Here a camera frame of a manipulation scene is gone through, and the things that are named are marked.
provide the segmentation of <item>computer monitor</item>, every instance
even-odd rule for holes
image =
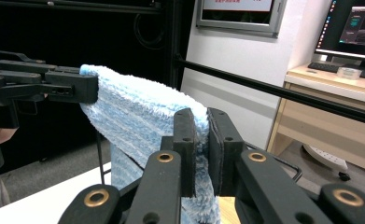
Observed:
[[[348,58],[365,67],[365,0],[332,0],[316,54]]]

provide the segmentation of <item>keyboard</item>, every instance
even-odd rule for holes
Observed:
[[[324,71],[324,72],[337,73],[337,70],[339,70],[339,67],[341,67],[341,66],[336,65],[336,64],[330,64],[330,63],[310,63],[307,67],[315,69],[315,70]],[[359,69],[359,70],[362,69],[357,66],[347,66],[347,67],[351,67],[351,68],[355,68],[355,69]],[[362,70],[360,77],[365,78],[365,70]]]

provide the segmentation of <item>black rail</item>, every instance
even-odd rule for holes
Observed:
[[[175,63],[179,66],[183,66],[197,72],[206,73],[207,75],[213,77],[218,77],[258,91],[267,92],[303,105],[309,105],[317,109],[328,111],[336,115],[365,123],[365,110],[355,108],[353,106],[335,103],[333,101],[321,99],[312,95],[291,91],[265,82],[260,82],[248,77],[242,77],[233,73],[228,73],[197,63],[188,62],[182,59],[179,55],[175,57]]]

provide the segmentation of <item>terry cloth towel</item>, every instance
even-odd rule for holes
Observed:
[[[122,189],[139,178],[147,159],[173,135],[174,113],[190,108],[196,123],[196,197],[182,198],[181,223],[220,223],[208,168],[206,108],[157,82],[124,76],[104,66],[82,65],[80,74],[98,76],[98,100],[81,104],[92,125],[111,143],[111,183]]]

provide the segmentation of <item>wooden desk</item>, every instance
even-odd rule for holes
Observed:
[[[304,65],[288,71],[284,86],[365,109],[365,78],[339,78]],[[282,99],[267,150],[279,155],[293,139],[365,168],[365,123]]]

